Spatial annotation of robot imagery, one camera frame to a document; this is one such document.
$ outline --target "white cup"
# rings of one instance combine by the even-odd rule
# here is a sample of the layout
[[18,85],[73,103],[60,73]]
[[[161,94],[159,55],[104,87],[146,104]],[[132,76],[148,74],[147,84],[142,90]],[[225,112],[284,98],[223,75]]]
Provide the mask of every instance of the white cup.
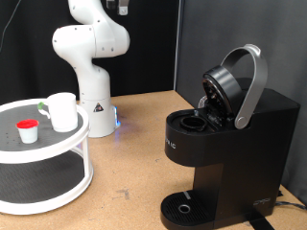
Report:
[[[49,113],[41,108],[48,105]],[[51,124],[57,132],[68,132],[78,126],[76,96],[72,93],[58,93],[47,98],[46,102],[38,105],[38,111],[51,118]]]
[[25,144],[31,144],[37,141],[37,127],[39,122],[36,120],[24,120],[16,124],[21,141]]

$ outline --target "blue led light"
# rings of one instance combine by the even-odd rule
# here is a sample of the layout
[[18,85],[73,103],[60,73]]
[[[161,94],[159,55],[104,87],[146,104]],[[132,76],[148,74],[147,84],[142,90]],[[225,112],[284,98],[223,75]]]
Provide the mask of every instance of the blue led light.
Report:
[[115,110],[115,125],[118,127],[121,125],[121,122],[117,120],[117,107],[115,107],[114,110]]

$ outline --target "drip tray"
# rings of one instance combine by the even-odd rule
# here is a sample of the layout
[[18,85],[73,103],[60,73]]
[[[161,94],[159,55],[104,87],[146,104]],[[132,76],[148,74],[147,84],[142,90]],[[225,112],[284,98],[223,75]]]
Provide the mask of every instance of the drip tray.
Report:
[[161,220],[168,229],[213,229],[213,219],[192,190],[167,196],[161,204]]
[[48,200],[72,190],[83,178],[83,158],[71,150],[37,162],[0,164],[0,200],[9,203]]

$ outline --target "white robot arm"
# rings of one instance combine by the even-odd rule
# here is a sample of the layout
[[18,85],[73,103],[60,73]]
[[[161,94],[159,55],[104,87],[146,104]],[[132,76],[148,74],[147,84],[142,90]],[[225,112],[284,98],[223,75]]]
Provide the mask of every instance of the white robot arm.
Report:
[[89,137],[103,137],[115,128],[115,108],[110,101],[109,75],[93,58],[123,55],[130,46],[127,30],[105,13],[100,0],[68,0],[72,16],[85,25],[59,28],[53,36],[56,53],[74,68],[80,105],[89,115]]

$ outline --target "white mug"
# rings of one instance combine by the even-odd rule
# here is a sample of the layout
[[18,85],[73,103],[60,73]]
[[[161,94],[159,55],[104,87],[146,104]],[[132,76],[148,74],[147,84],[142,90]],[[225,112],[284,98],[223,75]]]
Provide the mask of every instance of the white mug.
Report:
[[[46,104],[49,113],[42,109]],[[51,124],[57,132],[68,132],[78,126],[76,95],[72,93],[58,93],[47,98],[47,102],[41,102],[37,106],[38,111],[51,118]]]

